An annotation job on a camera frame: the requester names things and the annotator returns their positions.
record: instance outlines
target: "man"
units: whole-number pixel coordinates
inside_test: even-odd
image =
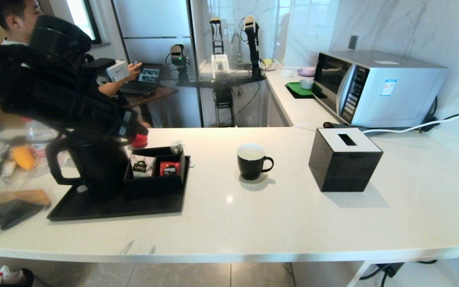
[[[0,0],[0,26],[7,34],[2,45],[27,45],[40,15],[43,12],[37,0]],[[139,76],[141,65],[130,64],[128,77],[120,82],[104,84],[98,89],[109,97],[115,96],[126,81],[133,81]]]

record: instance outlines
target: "refrigerator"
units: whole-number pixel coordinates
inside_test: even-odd
[[[129,63],[163,64],[160,84],[178,90],[177,94],[148,104],[155,127],[203,127],[198,88],[177,87],[178,73],[169,54],[175,44],[184,45],[191,61],[190,81],[197,81],[197,60],[188,0],[112,0],[120,35]]]

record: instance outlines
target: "kettle handle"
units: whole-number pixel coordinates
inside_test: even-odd
[[[58,184],[62,185],[81,185],[84,184],[82,178],[65,178],[61,173],[61,167],[58,162],[58,154],[62,151],[66,151],[68,148],[66,138],[51,142],[45,149],[47,155],[47,162],[49,163],[49,169],[51,174]]]

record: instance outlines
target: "plastic bottle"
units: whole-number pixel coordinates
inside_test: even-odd
[[[23,120],[26,123],[26,137],[29,141],[52,140],[56,137],[55,135],[57,132],[53,131],[43,123],[30,118],[24,118]],[[47,147],[47,143],[34,143],[31,146],[38,157],[45,157],[45,148]]]

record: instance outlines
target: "laptop screen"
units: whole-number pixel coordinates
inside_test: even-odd
[[[141,68],[141,73],[139,74],[138,81],[141,83],[158,84],[161,74],[161,68],[161,65],[159,66],[144,64]]]

